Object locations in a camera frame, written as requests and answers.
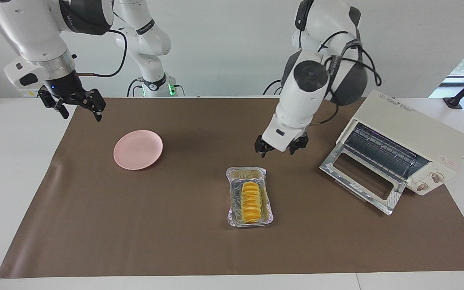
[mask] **black circular cap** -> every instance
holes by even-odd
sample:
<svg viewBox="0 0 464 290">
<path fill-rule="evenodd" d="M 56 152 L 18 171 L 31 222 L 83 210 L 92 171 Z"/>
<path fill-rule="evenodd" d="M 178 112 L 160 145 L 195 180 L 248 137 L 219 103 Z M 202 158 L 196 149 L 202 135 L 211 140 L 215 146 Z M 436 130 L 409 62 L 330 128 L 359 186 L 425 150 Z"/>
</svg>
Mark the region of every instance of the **black circular cap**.
<svg viewBox="0 0 464 290">
<path fill-rule="evenodd" d="M 314 92 L 327 84 L 327 69 L 316 61 L 305 60 L 295 66 L 293 72 L 299 88 Z"/>
</svg>

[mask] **white table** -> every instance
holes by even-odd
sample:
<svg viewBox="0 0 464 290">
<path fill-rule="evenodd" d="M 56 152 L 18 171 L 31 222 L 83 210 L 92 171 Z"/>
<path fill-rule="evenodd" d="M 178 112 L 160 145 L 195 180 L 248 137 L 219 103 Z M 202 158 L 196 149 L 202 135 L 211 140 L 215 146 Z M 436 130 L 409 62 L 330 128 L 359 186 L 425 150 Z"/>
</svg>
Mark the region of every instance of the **white table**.
<svg viewBox="0 0 464 290">
<path fill-rule="evenodd" d="M 464 132 L 464 112 L 441 99 L 399 99 Z M 39 99 L 0 99 L 0 264 L 40 185 L 68 121 L 46 110 Z M 446 183 L 464 215 L 464 161 Z M 464 289 L 464 271 L 236 275 L 197 277 L 91 277 L 0 279 L 0 289 Z"/>
</svg>

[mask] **foil container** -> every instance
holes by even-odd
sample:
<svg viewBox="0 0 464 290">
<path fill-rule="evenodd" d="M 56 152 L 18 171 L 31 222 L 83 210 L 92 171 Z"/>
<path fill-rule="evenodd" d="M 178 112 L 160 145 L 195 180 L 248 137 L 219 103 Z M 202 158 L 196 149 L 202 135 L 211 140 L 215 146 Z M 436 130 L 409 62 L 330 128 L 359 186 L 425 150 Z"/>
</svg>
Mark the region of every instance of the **foil container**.
<svg viewBox="0 0 464 290">
<path fill-rule="evenodd" d="M 228 223 L 231 226 L 265 226 L 273 221 L 273 214 L 266 192 L 266 169 L 261 167 L 230 167 L 227 169 L 227 178 L 230 182 Z M 257 183 L 261 196 L 261 218 L 248 224 L 243 220 L 241 213 L 241 190 L 246 182 Z"/>
</svg>

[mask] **brown mat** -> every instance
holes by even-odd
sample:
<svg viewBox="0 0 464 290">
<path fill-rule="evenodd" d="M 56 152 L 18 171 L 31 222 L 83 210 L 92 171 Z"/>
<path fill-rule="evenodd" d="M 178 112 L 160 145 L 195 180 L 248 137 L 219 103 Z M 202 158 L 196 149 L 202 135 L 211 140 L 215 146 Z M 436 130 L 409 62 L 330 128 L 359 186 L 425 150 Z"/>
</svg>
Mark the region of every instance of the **brown mat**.
<svg viewBox="0 0 464 290">
<path fill-rule="evenodd" d="M 447 189 L 403 194 L 392 216 L 319 170 L 360 103 L 309 130 L 306 149 L 254 141 L 276 99 L 107 99 L 76 110 L 1 265 L 0 278 L 464 270 L 464 218 Z M 330 116 L 325 102 L 315 120 Z M 164 141 L 149 169 L 112 158 L 128 132 Z M 227 224 L 225 171 L 267 169 L 274 222 Z"/>
</svg>

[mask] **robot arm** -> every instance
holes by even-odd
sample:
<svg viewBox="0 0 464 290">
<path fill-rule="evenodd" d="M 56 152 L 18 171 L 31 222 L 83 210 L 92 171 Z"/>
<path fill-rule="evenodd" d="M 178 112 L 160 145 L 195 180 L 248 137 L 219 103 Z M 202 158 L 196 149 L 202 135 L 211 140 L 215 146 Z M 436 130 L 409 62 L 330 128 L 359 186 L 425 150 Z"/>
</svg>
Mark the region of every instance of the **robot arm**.
<svg viewBox="0 0 464 290">
<path fill-rule="evenodd" d="M 98 90 L 83 89 L 61 31 L 103 35 L 112 25 L 112 0 L 0 0 L 0 24 L 20 56 L 5 67 L 17 88 L 44 83 L 39 95 L 66 119 L 63 104 L 76 104 L 101 120 L 105 101 Z"/>
<path fill-rule="evenodd" d="M 324 99 L 344 106 L 361 98 L 367 73 L 359 20 L 359 10 L 339 0 L 301 2 L 295 22 L 298 33 L 293 36 L 299 51 L 288 59 L 275 114 L 255 143 L 263 157 L 274 149 L 289 148 L 292 155 L 305 148 L 307 127 Z"/>
<path fill-rule="evenodd" d="M 128 54 L 132 57 L 142 75 L 143 91 L 149 97 L 175 95 L 175 79 L 164 72 L 159 55 L 166 55 L 171 49 L 169 36 L 162 31 L 149 14 L 145 0 L 118 0 L 122 19 L 131 27 L 120 28 L 126 35 Z M 122 48 L 124 41 L 116 38 Z"/>
</svg>

